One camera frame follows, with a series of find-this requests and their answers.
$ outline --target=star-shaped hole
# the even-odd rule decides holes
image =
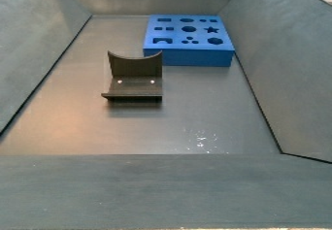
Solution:
[[[220,29],[210,26],[209,28],[203,28],[203,30],[206,30],[207,33],[211,33],[211,32],[218,33],[218,30],[220,30]]]

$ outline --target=gray floor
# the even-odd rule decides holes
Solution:
[[[241,68],[163,67],[161,104],[107,103],[106,52],[143,55],[146,16],[94,17],[1,136],[1,155],[278,154]]]
[[[331,227],[331,169],[285,155],[3,156],[0,228]]]

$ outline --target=shape sorter board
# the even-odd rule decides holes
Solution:
[[[165,65],[230,66],[234,49],[221,18],[150,16],[145,33],[145,56],[161,50]]]

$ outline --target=circular hole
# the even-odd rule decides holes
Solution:
[[[213,45],[220,45],[224,43],[224,40],[218,39],[218,38],[210,38],[210,39],[207,39],[207,42]]]
[[[193,26],[185,26],[185,27],[182,27],[182,30],[186,32],[194,32],[195,28]]]
[[[181,22],[189,23],[189,22],[193,22],[193,19],[191,18],[182,18]]]

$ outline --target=rectangular hole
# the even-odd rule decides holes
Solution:
[[[170,22],[171,19],[167,18],[167,17],[161,17],[161,18],[158,19],[158,21],[159,21],[159,22]]]

